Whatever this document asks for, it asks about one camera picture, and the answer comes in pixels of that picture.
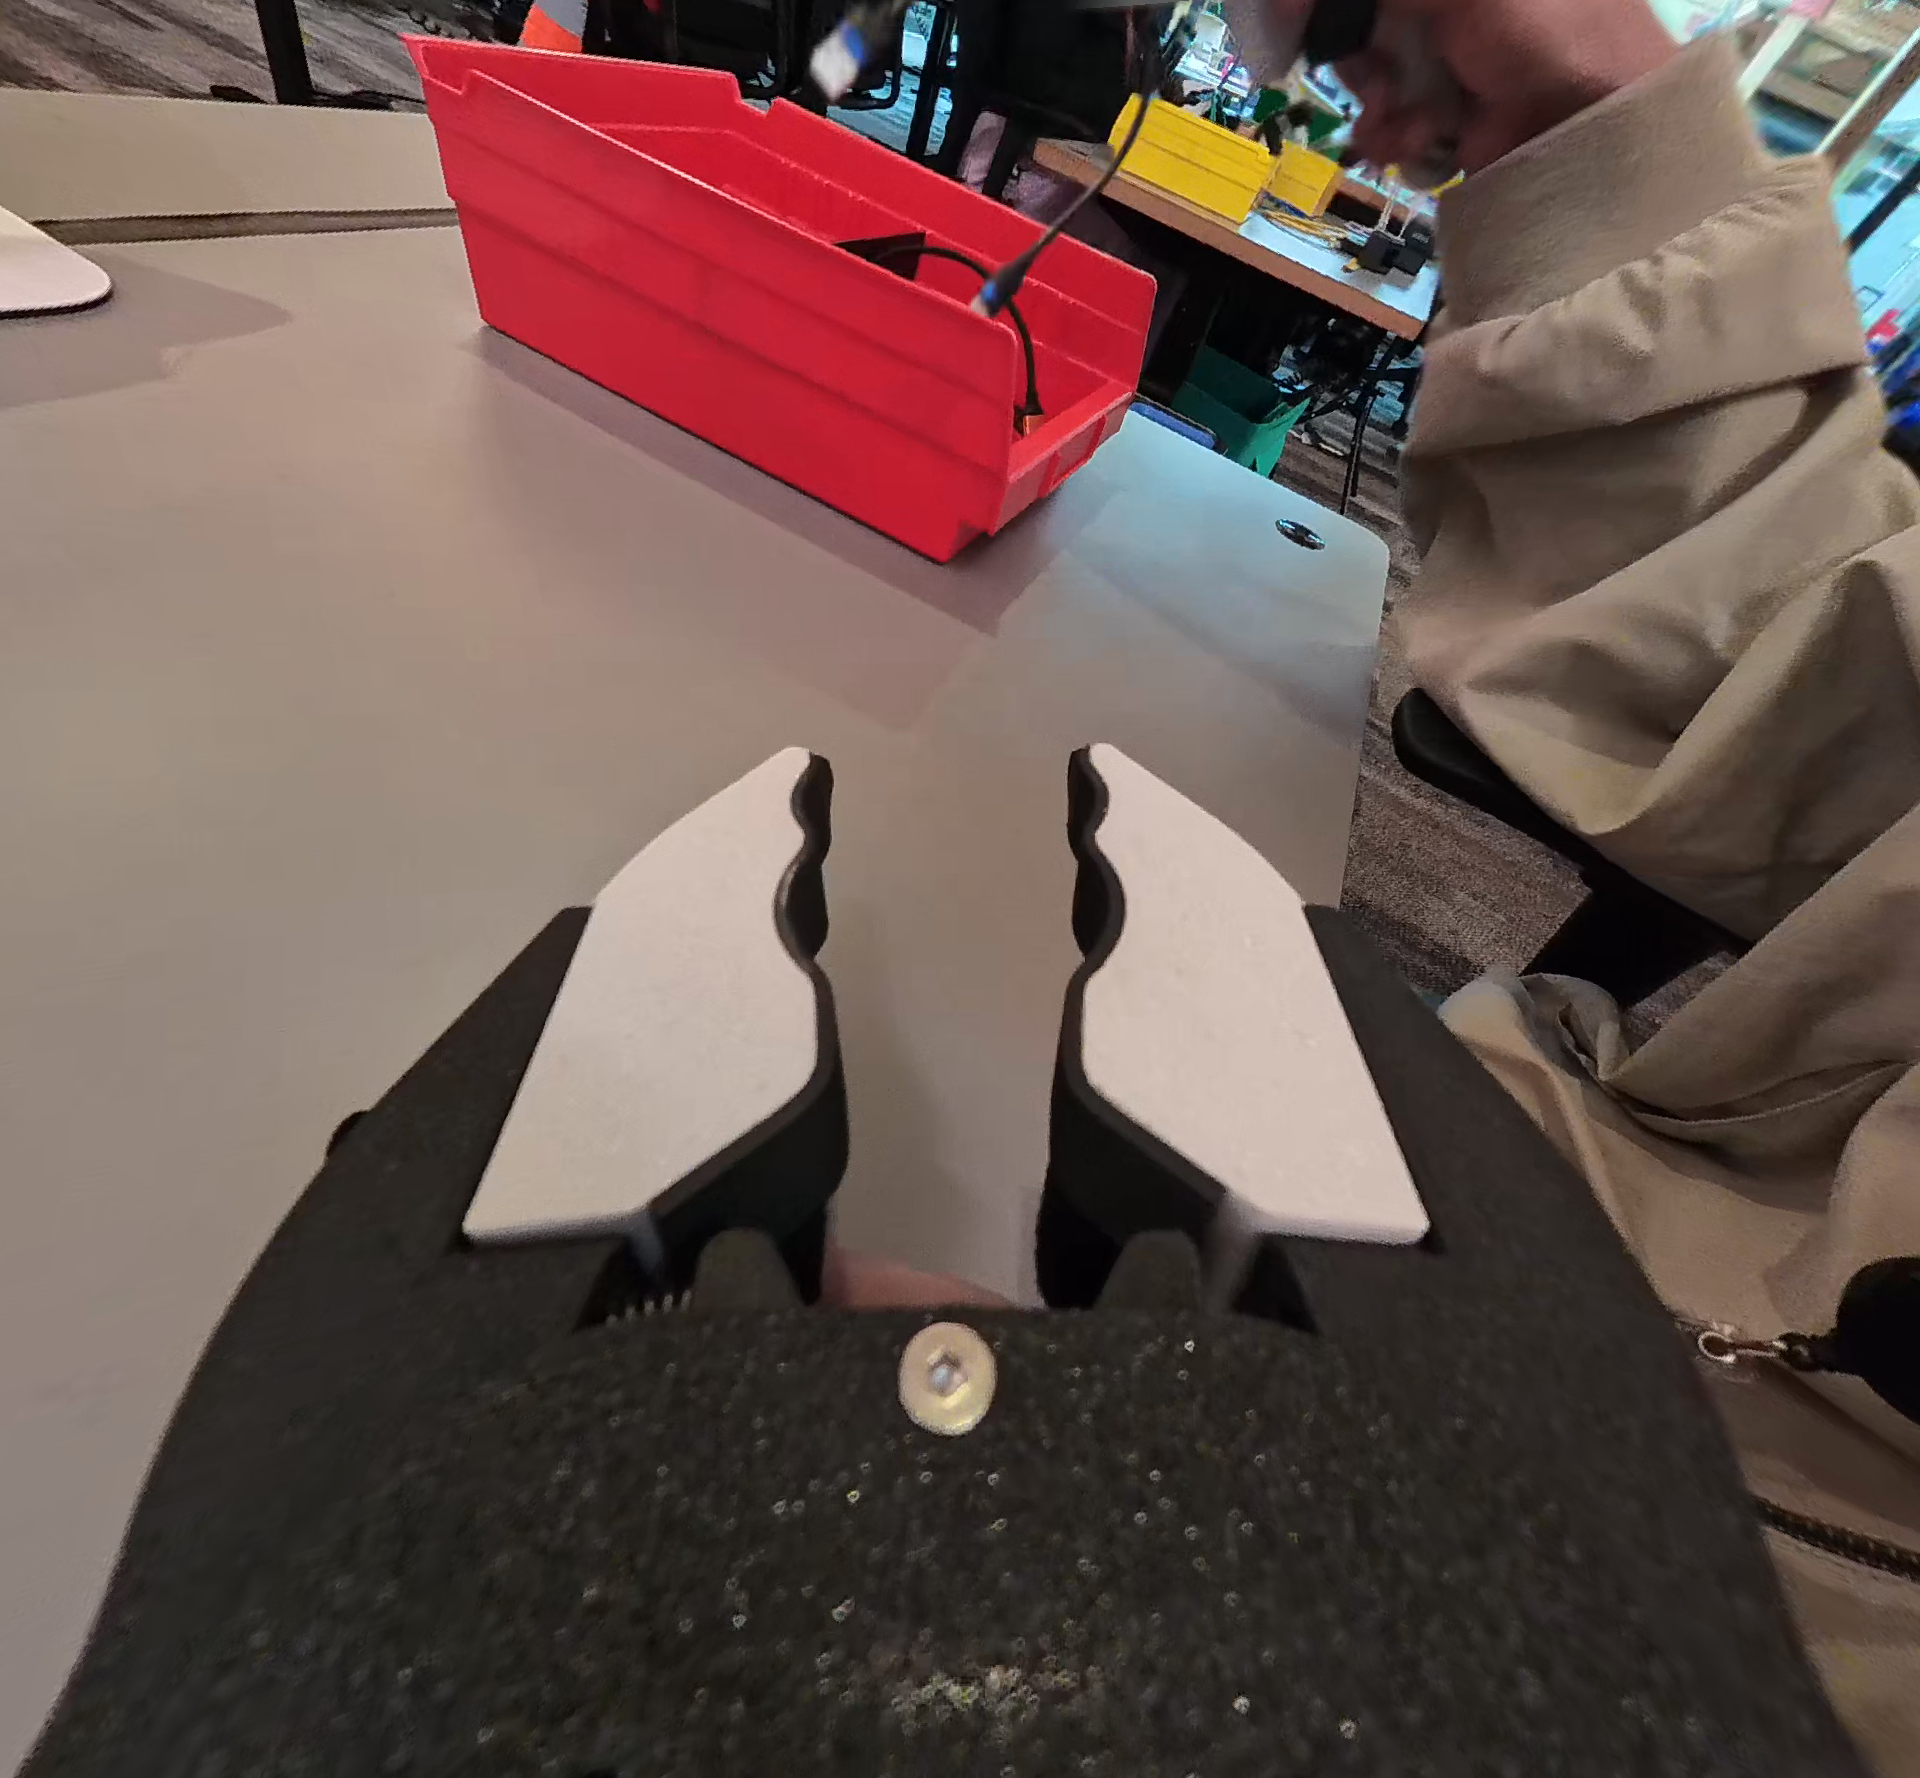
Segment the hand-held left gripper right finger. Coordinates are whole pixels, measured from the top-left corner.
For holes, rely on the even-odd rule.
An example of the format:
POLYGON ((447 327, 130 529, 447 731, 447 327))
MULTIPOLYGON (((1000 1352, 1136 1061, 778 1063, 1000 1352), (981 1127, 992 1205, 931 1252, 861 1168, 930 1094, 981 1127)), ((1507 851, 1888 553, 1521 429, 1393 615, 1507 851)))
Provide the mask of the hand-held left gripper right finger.
POLYGON ((1228 822, 1100 741, 1068 759, 1076 865, 1039 1291, 1094 1302, 1172 1233, 1213 1302, 1282 1239, 1425 1245, 1431 1221, 1306 903, 1228 822))

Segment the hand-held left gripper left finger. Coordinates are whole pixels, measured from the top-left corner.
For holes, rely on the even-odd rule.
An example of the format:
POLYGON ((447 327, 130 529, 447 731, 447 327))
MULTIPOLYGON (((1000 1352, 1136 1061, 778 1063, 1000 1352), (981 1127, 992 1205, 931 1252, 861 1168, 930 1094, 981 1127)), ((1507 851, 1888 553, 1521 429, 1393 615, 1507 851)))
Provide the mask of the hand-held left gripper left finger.
POLYGON ((772 753, 596 894, 463 1217, 474 1247, 619 1239, 656 1289, 727 1232, 807 1292, 847 1165, 827 936, 834 771, 772 753))

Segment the black cable blue-ringed plugs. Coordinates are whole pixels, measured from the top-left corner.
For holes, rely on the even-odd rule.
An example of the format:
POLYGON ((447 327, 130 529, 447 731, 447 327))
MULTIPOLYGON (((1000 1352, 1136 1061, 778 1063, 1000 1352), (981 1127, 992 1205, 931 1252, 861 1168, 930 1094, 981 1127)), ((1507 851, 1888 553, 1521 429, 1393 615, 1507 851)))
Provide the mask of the black cable blue-ringed plugs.
MULTIPOLYGON (((868 63, 877 58, 879 46, 885 42, 895 29, 895 21, 916 3, 920 0, 868 0, 850 5, 823 41, 812 49, 805 74, 815 95, 822 97, 827 106, 838 106, 845 100, 851 88, 862 80, 868 63)), ((1098 176, 1074 195, 1072 203, 1042 227, 1026 249, 986 277, 971 304, 974 315, 992 320, 1003 312, 1012 312, 1039 257, 1063 235, 1084 208, 1103 198, 1116 175, 1124 168, 1139 142, 1142 122, 1158 100, 1166 69, 1158 32, 1140 32, 1139 36, 1128 32, 1128 38, 1132 38, 1132 120, 1122 130, 1116 149, 1111 149, 1098 176)))

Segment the red plastic bin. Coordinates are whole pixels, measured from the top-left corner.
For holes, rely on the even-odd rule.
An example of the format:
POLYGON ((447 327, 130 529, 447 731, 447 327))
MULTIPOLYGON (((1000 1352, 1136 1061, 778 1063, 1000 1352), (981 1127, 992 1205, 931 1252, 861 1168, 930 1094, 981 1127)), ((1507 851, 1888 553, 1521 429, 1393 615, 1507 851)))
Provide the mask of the red plastic bin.
POLYGON ((1039 235, 827 116, 724 71, 409 36, 486 326, 880 537, 949 563, 1116 436, 1156 283, 1062 235, 1018 304, 907 284, 834 248, 924 230, 995 269, 1039 235))

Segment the person's right forearm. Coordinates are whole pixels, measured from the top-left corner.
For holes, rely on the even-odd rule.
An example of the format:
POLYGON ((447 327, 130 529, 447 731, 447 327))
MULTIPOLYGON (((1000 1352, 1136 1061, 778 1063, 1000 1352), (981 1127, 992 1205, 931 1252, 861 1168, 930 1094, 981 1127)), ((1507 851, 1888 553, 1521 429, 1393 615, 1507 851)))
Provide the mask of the person's right forearm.
POLYGON ((1410 507, 1701 507, 1881 457, 1825 168, 1768 151, 1718 38, 1471 179, 1443 273, 1410 507))

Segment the person's right hand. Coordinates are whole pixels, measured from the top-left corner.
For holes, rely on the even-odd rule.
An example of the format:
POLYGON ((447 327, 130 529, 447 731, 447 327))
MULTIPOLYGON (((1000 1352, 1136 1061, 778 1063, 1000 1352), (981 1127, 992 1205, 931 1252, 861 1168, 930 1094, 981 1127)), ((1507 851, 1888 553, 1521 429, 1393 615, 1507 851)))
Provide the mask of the person's right hand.
POLYGON ((1475 175, 1678 56, 1647 0, 1379 0, 1344 59, 1357 156, 1475 175))

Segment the wooden table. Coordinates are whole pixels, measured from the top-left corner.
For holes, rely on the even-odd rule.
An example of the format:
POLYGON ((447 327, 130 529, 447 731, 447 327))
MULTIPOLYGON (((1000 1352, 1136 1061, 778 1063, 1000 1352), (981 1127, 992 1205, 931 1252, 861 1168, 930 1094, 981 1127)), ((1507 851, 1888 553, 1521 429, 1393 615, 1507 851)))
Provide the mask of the wooden table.
POLYGON ((1154 248, 1167 249, 1190 287, 1188 312, 1213 309, 1221 291, 1246 283, 1284 287, 1304 296, 1308 309, 1331 312, 1360 326, 1370 326, 1393 341, 1417 343, 1437 309, 1439 266, 1420 275, 1384 275, 1359 266, 1345 254, 1339 232, 1317 235, 1317 221, 1281 214, 1273 221, 1254 193, 1252 208, 1241 220, 1213 210, 1211 193, 1190 176, 1185 191, 1156 185, 1150 175, 1120 169, 1103 193, 1103 205, 1127 215, 1132 230, 1150 230, 1154 248))

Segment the green bin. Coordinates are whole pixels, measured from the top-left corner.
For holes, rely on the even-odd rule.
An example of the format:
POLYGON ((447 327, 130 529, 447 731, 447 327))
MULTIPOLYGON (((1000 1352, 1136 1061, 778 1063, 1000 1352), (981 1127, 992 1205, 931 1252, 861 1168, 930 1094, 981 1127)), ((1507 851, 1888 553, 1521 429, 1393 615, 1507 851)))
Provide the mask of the green bin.
POLYGON ((1241 469, 1273 477, 1310 392, 1282 383, 1235 357, 1202 346, 1170 400, 1170 409, 1208 433, 1213 448, 1241 469))

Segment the person's beige jacket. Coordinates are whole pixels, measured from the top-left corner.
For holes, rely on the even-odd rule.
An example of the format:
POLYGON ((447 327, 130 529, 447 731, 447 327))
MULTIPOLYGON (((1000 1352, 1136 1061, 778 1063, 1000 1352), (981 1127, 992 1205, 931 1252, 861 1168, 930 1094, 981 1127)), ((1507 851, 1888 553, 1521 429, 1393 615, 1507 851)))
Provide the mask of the person's beige jacket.
POLYGON ((1416 422, 1417 682, 1743 945, 1641 1041, 1569 975, 1446 1021, 1718 1368, 1814 1667, 1916 1774, 1916 479, 1850 291, 1455 294, 1416 422))

